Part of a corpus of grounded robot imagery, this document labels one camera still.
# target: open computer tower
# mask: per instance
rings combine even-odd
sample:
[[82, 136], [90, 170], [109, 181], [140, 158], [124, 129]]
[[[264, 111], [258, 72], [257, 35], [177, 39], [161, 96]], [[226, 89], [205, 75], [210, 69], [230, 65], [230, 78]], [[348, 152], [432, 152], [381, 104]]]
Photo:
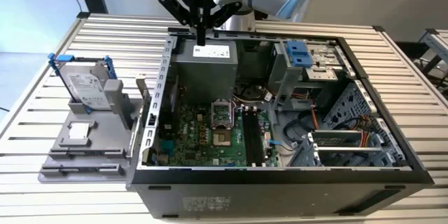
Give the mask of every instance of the open computer tower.
[[156, 218], [366, 215], [432, 179], [344, 38], [166, 37], [133, 135]]

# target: motherboard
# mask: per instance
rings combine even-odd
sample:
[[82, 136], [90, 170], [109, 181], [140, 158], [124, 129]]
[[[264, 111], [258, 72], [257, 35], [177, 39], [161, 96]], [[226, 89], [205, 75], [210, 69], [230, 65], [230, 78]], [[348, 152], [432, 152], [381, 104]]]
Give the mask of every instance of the motherboard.
[[250, 111], [249, 121], [248, 113], [225, 101], [212, 106], [181, 104], [172, 139], [161, 140], [162, 165], [246, 167], [256, 166], [250, 157], [257, 155], [262, 159], [257, 166], [277, 166], [268, 113]]

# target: red wire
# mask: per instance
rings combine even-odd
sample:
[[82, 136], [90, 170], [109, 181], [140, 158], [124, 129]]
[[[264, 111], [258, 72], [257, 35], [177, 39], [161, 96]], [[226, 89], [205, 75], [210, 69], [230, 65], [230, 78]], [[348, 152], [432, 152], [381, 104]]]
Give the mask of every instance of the red wire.
[[314, 100], [312, 100], [312, 103], [310, 103], [310, 117], [313, 120], [314, 130], [318, 130], [318, 124], [317, 124], [316, 113], [314, 113]]

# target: floor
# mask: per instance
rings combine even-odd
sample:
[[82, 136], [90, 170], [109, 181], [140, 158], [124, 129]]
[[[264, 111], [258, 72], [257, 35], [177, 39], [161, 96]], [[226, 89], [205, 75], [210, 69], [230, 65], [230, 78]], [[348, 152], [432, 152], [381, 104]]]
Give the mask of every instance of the floor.
[[[22, 90], [46, 61], [45, 54], [0, 52], [0, 107], [13, 106]], [[0, 121], [8, 112], [0, 110]]]

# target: side panel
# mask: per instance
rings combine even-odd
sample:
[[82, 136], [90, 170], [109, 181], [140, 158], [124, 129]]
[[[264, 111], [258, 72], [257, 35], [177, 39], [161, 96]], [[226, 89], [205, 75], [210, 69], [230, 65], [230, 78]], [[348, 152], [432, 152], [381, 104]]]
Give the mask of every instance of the side panel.
[[154, 218], [366, 215], [420, 190], [416, 185], [134, 185]]

